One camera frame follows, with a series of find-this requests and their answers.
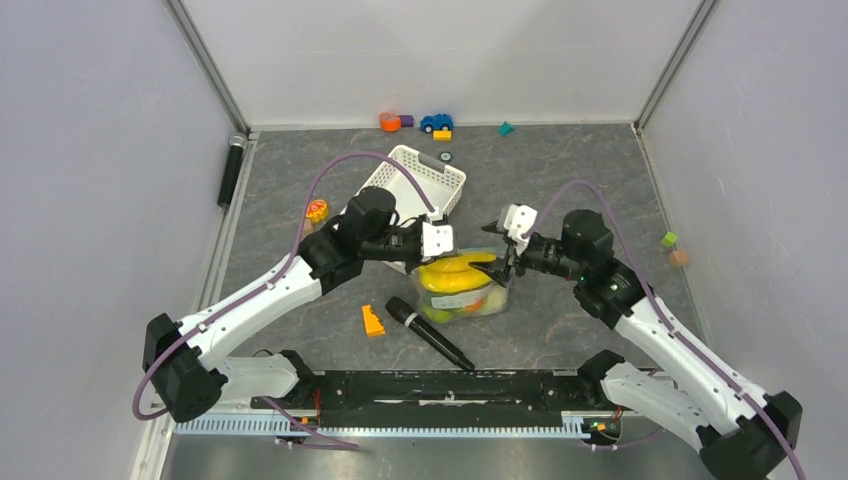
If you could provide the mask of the green toy cabbage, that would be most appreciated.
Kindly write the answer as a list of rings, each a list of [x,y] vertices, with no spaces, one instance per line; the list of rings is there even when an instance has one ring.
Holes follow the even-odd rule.
[[[487,297],[486,302],[481,306],[479,313],[481,315],[492,315],[503,311],[508,300],[507,290],[494,290]]]

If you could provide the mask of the orange toy bell pepper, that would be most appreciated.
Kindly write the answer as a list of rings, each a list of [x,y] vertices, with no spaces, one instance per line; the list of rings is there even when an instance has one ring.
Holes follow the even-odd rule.
[[[484,306],[485,303],[486,303],[486,299],[481,298],[474,303],[471,303],[471,304],[468,304],[468,305],[462,307],[461,312],[466,313],[466,314],[474,313],[476,311],[479,311]]]

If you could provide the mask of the yellow toy banana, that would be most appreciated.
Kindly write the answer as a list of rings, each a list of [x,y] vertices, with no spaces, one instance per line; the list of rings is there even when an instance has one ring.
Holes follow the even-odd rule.
[[[491,262],[496,253],[472,250],[439,260],[417,269],[419,283],[435,293],[459,293],[475,290],[491,283],[486,274],[471,266],[472,262]]]

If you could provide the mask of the clear zip top bag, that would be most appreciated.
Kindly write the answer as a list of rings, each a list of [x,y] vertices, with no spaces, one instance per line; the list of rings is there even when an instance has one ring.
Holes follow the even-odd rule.
[[[496,257],[498,257],[499,255],[501,255],[503,253],[502,249],[497,250],[497,249],[492,249],[492,248],[466,248],[466,249],[458,250],[455,256],[459,255],[460,253],[468,252],[468,251],[472,251],[472,250],[492,251],[492,252],[496,253]],[[491,283],[488,284],[487,286],[484,286],[484,287],[481,287],[481,288],[478,288],[478,289],[475,289],[475,290],[469,290],[469,291],[464,291],[464,292],[459,292],[459,293],[449,293],[449,294],[435,293],[435,292],[431,292],[431,291],[426,290],[419,283],[418,277],[417,277],[417,269],[415,269],[413,271],[413,273],[411,274],[411,277],[412,277],[412,279],[415,283],[415,286],[418,290],[418,312],[420,314],[422,314],[423,316],[425,316],[425,314],[423,313],[423,309],[422,309],[422,307],[424,305],[429,305],[429,306],[435,307],[437,309],[452,310],[456,314],[455,318],[452,321],[467,318],[467,317],[474,317],[474,316],[488,316],[488,315],[481,315],[479,313],[479,311],[476,311],[474,313],[469,313],[469,314],[462,313],[461,308],[468,305],[468,304],[474,303],[481,298],[486,299],[486,297],[494,290],[503,289],[503,290],[508,291],[507,288],[502,287],[502,286],[498,285],[497,283],[495,283],[494,281],[491,280]]]

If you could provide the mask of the green toy pear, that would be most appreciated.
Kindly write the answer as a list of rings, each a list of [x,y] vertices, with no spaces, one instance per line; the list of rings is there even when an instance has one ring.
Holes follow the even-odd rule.
[[[436,323],[448,323],[456,316],[452,310],[437,309],[429,305],[424,305],[422,309],[425,316]]]

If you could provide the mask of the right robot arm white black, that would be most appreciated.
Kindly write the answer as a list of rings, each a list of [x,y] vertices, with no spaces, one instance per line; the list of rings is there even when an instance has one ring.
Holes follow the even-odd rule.
[[[537,212],[510,205],[484,231],[501,236],[503,256],[474,268],[501,285],[532,270],[573,282],[581,308],[653,359],[662,382],[603,351],[583,366],[580,400],[630,409],[685,441],[716,479],[765,479],[783,461],[798,478],[795,453],[803,409],[788,392],[769,394],[712,352],[672,314],[636,271],[614,255],[601,214],[569,212],[561,235],[532,232]]]

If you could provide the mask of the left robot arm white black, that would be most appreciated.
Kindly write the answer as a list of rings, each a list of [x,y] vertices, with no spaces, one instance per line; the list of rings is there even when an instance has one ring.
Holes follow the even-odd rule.
[[[407,270],[435,259],[450,243],[446,213],[426,204],[403,220],[393,193],[364,187],[345,209],[309,235],[267,273],[218,303],[179,320],[161,313],[146,325],[143,379],[134,395],[139,420],[168,415],[192,421],[222,400],[280,398],[306,405],[313,379],[281,353],[265,361],[232,351],[286,313],[358,277],[367,261],[400,262]]]

